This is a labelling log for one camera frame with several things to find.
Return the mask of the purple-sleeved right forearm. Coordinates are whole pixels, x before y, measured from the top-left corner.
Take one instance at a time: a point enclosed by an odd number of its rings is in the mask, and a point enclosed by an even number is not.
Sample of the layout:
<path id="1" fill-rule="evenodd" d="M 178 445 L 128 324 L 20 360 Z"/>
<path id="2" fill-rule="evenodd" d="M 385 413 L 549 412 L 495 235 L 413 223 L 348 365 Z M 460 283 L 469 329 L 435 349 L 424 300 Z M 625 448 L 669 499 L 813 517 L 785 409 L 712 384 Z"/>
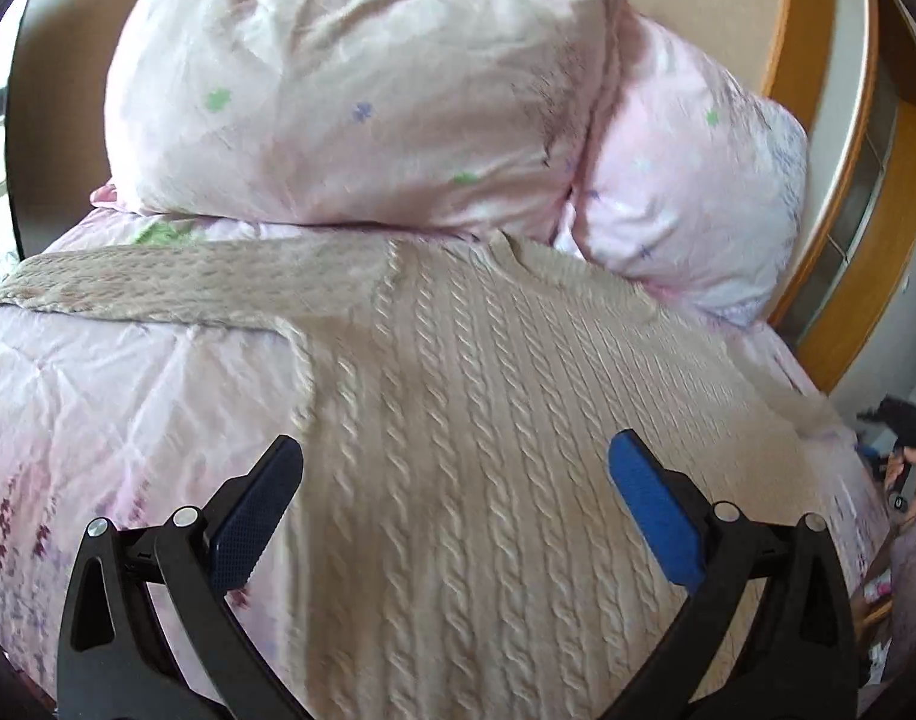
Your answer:
<path id="1" fill-rule="evenodd" d="M 892 640 L 884 673 L 871 691 L 878 691 L 896 678 L 916 649 L 916 517 L 903 525 L 890 548 L 892 571 Z"/>

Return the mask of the person's right hand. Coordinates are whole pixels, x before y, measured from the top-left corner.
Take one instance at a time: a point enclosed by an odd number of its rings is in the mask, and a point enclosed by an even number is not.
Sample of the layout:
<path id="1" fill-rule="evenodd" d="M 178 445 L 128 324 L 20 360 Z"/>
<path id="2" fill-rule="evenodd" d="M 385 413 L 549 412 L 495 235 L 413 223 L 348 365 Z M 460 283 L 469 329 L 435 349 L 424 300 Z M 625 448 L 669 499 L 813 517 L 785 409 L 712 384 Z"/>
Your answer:
<path id="1" fill-rule="evenodd" d="M 884 500 L 890 523 L 907 528 L 916 520 L 916 449 L 899 447 L 885 465 Z"/>

